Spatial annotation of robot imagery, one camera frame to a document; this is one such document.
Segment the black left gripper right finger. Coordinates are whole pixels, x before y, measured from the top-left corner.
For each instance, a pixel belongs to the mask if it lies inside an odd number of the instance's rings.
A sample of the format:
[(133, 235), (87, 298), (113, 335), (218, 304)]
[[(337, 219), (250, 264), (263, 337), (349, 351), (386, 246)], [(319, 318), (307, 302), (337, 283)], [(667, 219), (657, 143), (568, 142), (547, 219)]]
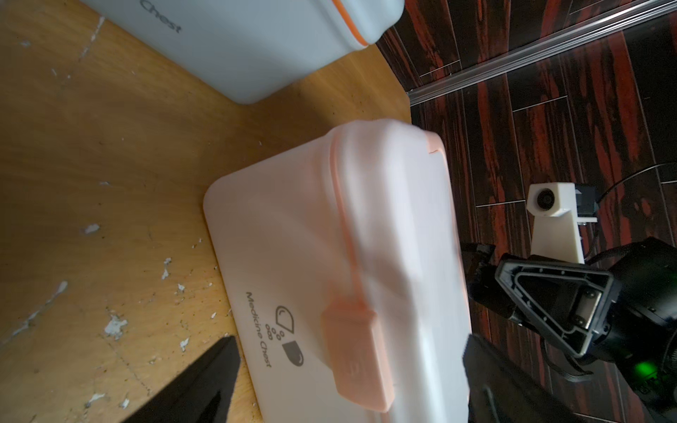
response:
[(463, 363), (471, 422), (581, 421), (483, 337), (468, 337)]

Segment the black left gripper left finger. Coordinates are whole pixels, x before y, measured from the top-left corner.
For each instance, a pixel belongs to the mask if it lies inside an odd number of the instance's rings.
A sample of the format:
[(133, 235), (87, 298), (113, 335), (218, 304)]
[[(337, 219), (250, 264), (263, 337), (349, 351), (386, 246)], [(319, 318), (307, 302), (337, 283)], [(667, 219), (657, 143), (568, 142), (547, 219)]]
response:
[(221, 338), (128, 422), (225, 422), (241, 357), (236, 339)]

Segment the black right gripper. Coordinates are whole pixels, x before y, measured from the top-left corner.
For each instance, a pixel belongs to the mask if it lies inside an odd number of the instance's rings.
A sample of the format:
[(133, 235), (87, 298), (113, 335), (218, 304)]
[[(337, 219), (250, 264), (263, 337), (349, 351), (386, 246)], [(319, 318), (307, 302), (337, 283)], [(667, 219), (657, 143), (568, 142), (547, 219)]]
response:
[[(518, 320), (519, 309), (548, 343), (573, 358), (588, 352), (610, 361), (652, 417), (674, 418), (676, 248), (650, 237), (627, 250), (609, 272), (514, 258), (496, 266), (495, 245), (460, 243), (473, 301), (506, 320)], [(606, 325), (608, 334), (599, 338)]]

